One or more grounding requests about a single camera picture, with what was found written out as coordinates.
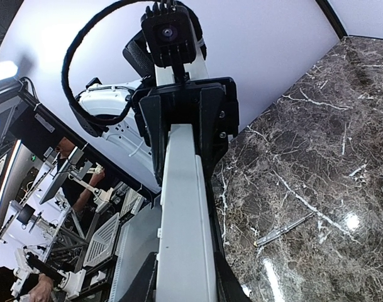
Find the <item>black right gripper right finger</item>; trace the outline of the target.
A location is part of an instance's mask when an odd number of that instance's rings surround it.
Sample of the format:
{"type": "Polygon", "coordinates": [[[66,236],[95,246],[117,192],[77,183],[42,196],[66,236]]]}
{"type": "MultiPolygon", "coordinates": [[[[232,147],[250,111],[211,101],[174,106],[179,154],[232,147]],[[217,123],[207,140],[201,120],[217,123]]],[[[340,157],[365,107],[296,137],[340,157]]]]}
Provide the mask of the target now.
{"type": "Polygon", "coordinates": [[[234,275],[230,265],[220,252],[214,253],[216,288],[220,302],[251,302],[244,293],[241,284],[234,275]]]}

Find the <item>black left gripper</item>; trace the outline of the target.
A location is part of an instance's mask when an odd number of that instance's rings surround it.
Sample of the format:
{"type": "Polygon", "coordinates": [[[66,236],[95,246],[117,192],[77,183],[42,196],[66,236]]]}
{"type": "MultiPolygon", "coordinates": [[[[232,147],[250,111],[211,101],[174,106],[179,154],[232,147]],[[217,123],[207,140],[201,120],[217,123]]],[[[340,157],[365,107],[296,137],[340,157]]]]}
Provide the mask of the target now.
{"type": "Polygon", "coordinates": [[[238,134],[236,83],[230,77],[137,89],[132,103],[140,135],[152,150],[154,175],[160,187],[171,124],[193,125],[208,180],[228,150],[228,137],[238,134]]]}

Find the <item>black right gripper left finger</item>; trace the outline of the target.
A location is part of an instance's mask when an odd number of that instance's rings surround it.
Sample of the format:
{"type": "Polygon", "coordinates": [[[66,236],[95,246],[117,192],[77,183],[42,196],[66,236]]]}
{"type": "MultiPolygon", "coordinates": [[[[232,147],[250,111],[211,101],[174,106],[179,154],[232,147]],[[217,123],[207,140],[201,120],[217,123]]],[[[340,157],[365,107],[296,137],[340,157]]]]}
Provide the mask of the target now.
{"type": "Polygon", "coordinates": [[[150,252],[119,302],[153,302],[157,283],[157,252],[150,252]]]}

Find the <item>white remote control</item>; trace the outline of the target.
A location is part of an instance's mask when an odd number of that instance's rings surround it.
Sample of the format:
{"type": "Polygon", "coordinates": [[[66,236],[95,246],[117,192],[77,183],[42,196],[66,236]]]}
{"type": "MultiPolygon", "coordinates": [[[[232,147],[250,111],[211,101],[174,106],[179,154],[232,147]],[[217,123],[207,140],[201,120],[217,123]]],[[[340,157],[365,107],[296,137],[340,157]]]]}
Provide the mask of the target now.
{"type": "Polygon", "coordinates": [[[160,204],[156,301],[217,301],[206,186],[190,124],[170,129],[160,204]]]}

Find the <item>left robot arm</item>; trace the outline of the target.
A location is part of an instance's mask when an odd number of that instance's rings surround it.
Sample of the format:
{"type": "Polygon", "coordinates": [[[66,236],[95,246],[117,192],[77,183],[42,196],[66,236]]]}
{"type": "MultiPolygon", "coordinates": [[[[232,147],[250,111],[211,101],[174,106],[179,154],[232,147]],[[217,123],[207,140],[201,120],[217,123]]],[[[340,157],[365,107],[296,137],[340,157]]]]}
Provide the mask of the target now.
{"type": "Polygon", "coordinates": [[[124,84],[102,85],[94,81],[75,97],[72,110],[83,129],[95,137],[117,127],[133,114],[136,136],[151,154],[140,162],[153,169],[157,184],[164,183],[164,164],[172,125],[191,125],[204,176],[211,177],[228,150],[228,137],[236,137],[239,106],[236,84],[230,77],[132,88],[124,84]]]}

